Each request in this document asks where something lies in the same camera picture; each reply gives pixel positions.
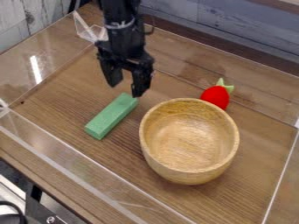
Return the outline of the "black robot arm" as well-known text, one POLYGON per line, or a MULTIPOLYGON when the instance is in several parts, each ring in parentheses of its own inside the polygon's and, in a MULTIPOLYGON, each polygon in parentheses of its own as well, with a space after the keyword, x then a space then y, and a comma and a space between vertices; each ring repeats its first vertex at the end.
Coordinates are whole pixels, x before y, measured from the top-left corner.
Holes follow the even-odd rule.
POLYGON ((143 15, 139 13, 140 0, 97 0, 103 11, 107 40, 97 40, 97 60, 107 79, 115 87, 123 80, 123 71, 132 74, 131 92, 140 97, 151 87, 155 58, 145 51, 143 15))

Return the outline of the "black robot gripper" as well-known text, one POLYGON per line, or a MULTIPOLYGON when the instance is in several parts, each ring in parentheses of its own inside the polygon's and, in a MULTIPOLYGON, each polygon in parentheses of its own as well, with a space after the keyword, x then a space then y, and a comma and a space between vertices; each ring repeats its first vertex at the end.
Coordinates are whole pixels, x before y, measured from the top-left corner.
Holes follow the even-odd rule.
POLYGON ((132 73, 131 91, 141 97, 151 87, 155 59, 145 51, 145 31, 143 20, 105 22, 108 41, 97 41, 97 59, 107 84, 113 88, 123 80, 125 69, 132 73))

